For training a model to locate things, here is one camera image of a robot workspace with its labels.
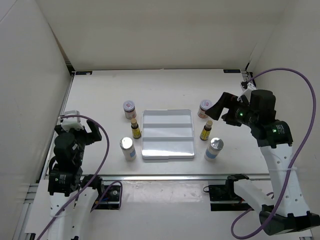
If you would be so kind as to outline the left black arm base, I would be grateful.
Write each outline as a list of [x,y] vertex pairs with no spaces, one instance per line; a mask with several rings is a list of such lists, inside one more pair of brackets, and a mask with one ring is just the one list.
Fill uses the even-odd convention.
[[94,210],[120,210],[122,206],[123,184],[116,180],[103,187],[103,192],[94,202],[91,211]]

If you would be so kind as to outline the white silver-cap bottle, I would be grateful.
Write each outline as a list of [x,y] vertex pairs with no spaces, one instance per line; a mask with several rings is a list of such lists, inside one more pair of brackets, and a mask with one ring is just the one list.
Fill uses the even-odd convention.
[[130,137],[123,137],[119,142],[120,148],[126,161],[133,161],[136,159],[136,150],[134,142]]
[[221,152],[221,150],[223,149],[223,147],[224,147],[224,142],[222,139],[218,137],[212,138],[210,140],[209,145],[207,146],[207,149],[205,150],[204,158],[207,161],[214,161],[219,155],[219,153]]

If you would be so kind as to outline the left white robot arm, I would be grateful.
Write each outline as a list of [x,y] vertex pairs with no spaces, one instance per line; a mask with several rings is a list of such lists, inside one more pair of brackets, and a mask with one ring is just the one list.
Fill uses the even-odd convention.
[[95,200],[105,194],[102,179],[95,173],[82,177],[85,147],[102,140],[97,124],[87,120],[90,132],[80,116],[61,116],[54,130],[54,156],[49,163],[48,193],[50,221],[38,236],[48,240],[83,240]]

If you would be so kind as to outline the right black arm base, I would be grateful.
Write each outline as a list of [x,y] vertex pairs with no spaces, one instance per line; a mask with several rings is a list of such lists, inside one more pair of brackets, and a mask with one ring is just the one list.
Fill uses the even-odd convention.
[[209,194],[211,212],[247,211],[250,206],[243,198],[234,192],[234,183],[239,180],[249,180],[245,174],[229,175],[224,184],[209,184],[202,190]]

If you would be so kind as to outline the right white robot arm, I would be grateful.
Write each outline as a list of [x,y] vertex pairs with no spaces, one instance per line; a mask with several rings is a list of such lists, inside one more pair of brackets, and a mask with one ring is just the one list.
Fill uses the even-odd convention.
[[293,157],[289,125],[276,119],[276,97],[269,90],[253,90],[250,99],[224,92],[205,113],[228,125],[248,126],[267,164],[273,198],[264,194],[244,174],[230,175],[224,193],[230,200],[242,198],[258,213],[260,226],[269,235],[294,233],[320,225],[304,200]]

